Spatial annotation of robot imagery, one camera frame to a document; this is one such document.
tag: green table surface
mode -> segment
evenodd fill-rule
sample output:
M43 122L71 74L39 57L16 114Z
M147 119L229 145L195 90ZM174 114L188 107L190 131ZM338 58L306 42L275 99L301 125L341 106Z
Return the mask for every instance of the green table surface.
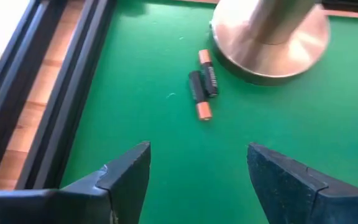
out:
M214 58L220 95L198 121L188 73L211 49L214 5L118 0L62 186L152 143L140 223L267 223L249 179L250 142L358 186L358 19L330 17L311 70L256 86Z

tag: metal stand base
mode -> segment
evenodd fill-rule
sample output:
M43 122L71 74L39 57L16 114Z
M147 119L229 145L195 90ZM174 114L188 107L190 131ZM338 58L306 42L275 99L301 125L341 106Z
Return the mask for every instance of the metal stand base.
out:
M320 4L282 44L263 44L249 30L260 0L221 0L211 28L221 53L245 72L265 78L288 78L310 68L329 42L329 22Z

